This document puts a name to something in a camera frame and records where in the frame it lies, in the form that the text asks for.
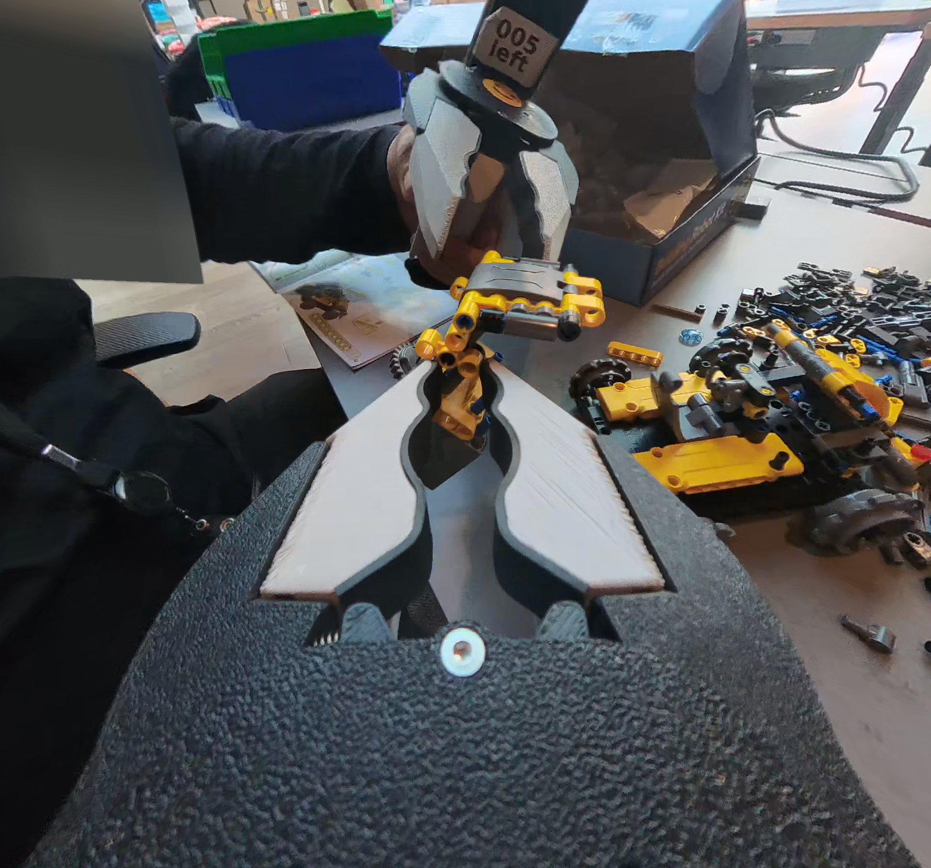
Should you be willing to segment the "toy instruction booklet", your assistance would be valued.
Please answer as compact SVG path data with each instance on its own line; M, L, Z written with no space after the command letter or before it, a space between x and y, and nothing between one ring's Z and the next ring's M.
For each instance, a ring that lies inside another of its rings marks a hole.
M403 253L370 257L327 250L299 265L252 261L250 266L357 370L442 326L455 312L448 290L413 282L407 259Z

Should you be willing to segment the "grey desk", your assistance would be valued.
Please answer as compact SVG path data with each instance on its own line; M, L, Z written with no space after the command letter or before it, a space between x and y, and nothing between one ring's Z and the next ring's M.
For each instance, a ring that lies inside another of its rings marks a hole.
M929 277L929 227L842 208L765 183L813 179L821 166L762 159L750 200L771 199L759 223L735 222L658 294L656 303L715 309L746 288L774 290L799 262L859 272L895 266ZM506 636L530 634L533 615L500 588L493 570L491 486L482 455L428 495L436 556L431 584L449 619L474 618ZM848 759L878 808L929 866L929 593L925 574L889 566L873 550L815 557L786 540L785 518L738 523L731 547L794 642ZM888 627L890 655L872 650L839 619Z

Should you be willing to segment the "person's left hand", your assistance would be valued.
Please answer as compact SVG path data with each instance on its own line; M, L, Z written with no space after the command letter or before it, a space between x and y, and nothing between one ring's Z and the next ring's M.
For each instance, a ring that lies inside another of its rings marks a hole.
M417 228L417 213L410 173L414 130L407 125L391 142L387 153L387 171L401 219L413 235ZM412 239L409 259L405 262L412 282L422 288L448 292L459 278L467 278L473 268L492 251L498 251L498 241L510 212L505 187L500 187L482 212L472 234L465 238L450 237L439 258L429 255L424 245Z

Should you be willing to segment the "green blue storage bin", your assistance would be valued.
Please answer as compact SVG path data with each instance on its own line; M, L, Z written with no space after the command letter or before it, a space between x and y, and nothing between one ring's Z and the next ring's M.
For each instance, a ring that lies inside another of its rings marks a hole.
M226 25L199 34L213 100L240 124L295 131L401 107L401 75L380 52L389 11Z

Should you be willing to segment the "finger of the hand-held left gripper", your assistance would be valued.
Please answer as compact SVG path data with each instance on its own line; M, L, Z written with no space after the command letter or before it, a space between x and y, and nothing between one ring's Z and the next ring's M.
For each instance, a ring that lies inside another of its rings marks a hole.
M578 187L576 166L559 140L518 154L511 165L511 204L522 257L559 262Z
M412 80L403 117L415 131L410 174L418 229L428 254L440 259L449 239L469 237L482 217L482 201L468 184L481 132L440 90L436 71Z

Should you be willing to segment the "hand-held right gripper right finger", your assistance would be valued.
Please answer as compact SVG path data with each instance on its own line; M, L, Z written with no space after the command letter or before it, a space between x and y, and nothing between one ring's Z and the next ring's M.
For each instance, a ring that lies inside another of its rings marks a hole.
M661 592L657 560L599 452L595 433L503 364L487 369L495 568L515 599Z

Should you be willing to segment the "dark blue cardboard box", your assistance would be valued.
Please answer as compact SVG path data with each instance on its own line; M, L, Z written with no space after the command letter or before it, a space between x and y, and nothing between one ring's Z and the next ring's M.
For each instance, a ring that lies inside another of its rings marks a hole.
M385 59L417 75L436 71L441 60L460 59L483 8L479 2L413 6L383 39ZM536 96L549 115L543 90L564 65L581 66L624 88L689 95L723 173L708 199L688 210L655 246L574 228L574 205L559 262L599 280L605 295L643 305L724 230L750 184L757 149L744 1L589 0ZM509 205L498 252L521 257L510 200Z

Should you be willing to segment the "black sled base chair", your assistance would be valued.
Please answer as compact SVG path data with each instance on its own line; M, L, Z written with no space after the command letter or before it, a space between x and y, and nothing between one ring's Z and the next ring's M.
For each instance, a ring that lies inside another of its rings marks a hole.
M813 197L832 199L842 205L887 209L912 201L921 191L914 168L905 160L914 129L905 128L905 117L914 97L929 73L929 24L921 31L921 41L904 68L896 85L873 80L864 75L869 59L888 34L903 33L898 26L822 26L815 28L769 28L753 32L750 45L756 133L763 135L769 124L779 142L794 152L823 161L848 166L865 163L892 167L888 191L869 190L863 186L825 183L788 177L770 182L776 190L794 191ZM857 86L881 91L874 106L875 119L858 152L805 144L792 138L780 125L796 106L820 106L842 98ZM906 140L897 154L884 150L902 129Z

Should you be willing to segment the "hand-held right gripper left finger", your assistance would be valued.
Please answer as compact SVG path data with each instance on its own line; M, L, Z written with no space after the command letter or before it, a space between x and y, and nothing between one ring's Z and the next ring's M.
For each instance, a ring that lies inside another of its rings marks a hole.
M333 433L259 589L265 600L410 603L433 545L411 442L429 415L421 363Z

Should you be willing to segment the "wooden edged table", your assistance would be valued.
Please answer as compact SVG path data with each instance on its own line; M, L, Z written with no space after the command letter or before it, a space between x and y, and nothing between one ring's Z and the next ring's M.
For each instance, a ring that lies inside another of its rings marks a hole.
M930 0L759 0L746 3L751 31L881 27L913 32L930 21Z

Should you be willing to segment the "yellow black toy vehicle chassis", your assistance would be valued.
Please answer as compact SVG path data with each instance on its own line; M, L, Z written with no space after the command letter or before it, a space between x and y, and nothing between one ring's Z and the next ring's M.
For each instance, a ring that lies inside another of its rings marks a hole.
M674 497L716 522L798 513L790 538L816 554L878 548L929 568L929 440L855 424L766 350L715 339L681 373L610 358L569 384L582 420L611 435Z

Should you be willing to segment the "pile of small toy parts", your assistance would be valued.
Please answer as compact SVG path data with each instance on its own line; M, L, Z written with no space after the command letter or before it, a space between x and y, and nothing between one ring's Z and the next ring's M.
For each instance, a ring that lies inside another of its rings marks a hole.
M716 335L766 350L770 382L790 362L849 422L929 429L929 280L800 263L776 292L745 291Z

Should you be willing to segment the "person's black jacket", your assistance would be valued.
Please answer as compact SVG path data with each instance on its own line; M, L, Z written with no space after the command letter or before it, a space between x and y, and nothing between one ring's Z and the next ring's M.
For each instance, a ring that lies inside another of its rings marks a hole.
M256 481L227 404L169 407L97 362L73 280L1 286L2 411L82 462L163 479L175 509L129 511L63 466L2 445L2 866L17 866L70 792L146 630Z

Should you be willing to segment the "yellow grey toy excavator arm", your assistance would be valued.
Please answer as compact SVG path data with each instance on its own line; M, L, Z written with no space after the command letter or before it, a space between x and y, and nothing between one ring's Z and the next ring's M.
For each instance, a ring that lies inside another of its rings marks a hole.
M502 257L490 251L449 290L457 307L445 332L433 328L409 356L434 366L430 427L416 472L436 489L483 450L492 425L491 364L501 356L487 336L572 342L606 318L599 280L558 262Z

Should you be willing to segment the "grey toy pin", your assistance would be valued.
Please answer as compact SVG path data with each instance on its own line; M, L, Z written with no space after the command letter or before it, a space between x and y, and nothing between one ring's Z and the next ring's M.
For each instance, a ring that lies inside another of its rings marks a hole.
M860 641L867 644L872 650L886 655L890 655L895 651L897 638L888 627L862 621L850 615L842 616L839 621L844 629L855 634Z

